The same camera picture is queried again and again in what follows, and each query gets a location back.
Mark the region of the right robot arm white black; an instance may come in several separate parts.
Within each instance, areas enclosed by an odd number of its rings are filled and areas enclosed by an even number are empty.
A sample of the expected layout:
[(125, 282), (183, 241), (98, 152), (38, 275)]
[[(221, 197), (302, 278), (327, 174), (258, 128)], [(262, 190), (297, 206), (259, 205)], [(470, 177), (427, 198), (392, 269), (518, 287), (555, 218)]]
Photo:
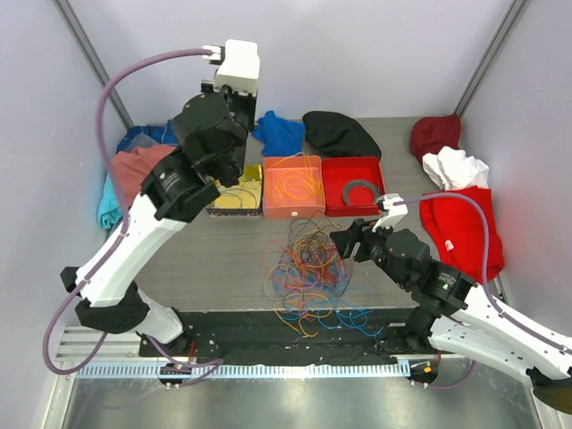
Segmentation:
[(417, 303), (406, 323), (408, 349), (456, 353), (519, 381), (562, 413), (571, 411), (571, 339), (543, 328), (459, 270), (432, 258), (410, 230), (357, 219), (330, 238), (341, 258), (371, 261)]

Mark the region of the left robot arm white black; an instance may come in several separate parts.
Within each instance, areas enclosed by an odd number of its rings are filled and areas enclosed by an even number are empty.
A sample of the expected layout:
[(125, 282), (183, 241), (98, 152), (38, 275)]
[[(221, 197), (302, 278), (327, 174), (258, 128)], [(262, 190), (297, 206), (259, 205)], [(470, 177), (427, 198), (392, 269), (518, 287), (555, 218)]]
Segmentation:
[(170, 356), (183, 355), (190, 335), (174, 309), (145, 295), (139, 271), (173, 235), (238, 184), (257, 96), (224, 85), (191, 98), (172, 119), (179, 145), (142, 181), (127, 215), (105, 245), (63, 279), (81, 287), (75, 307), (81, 325), (105, 333), (151, 336)]

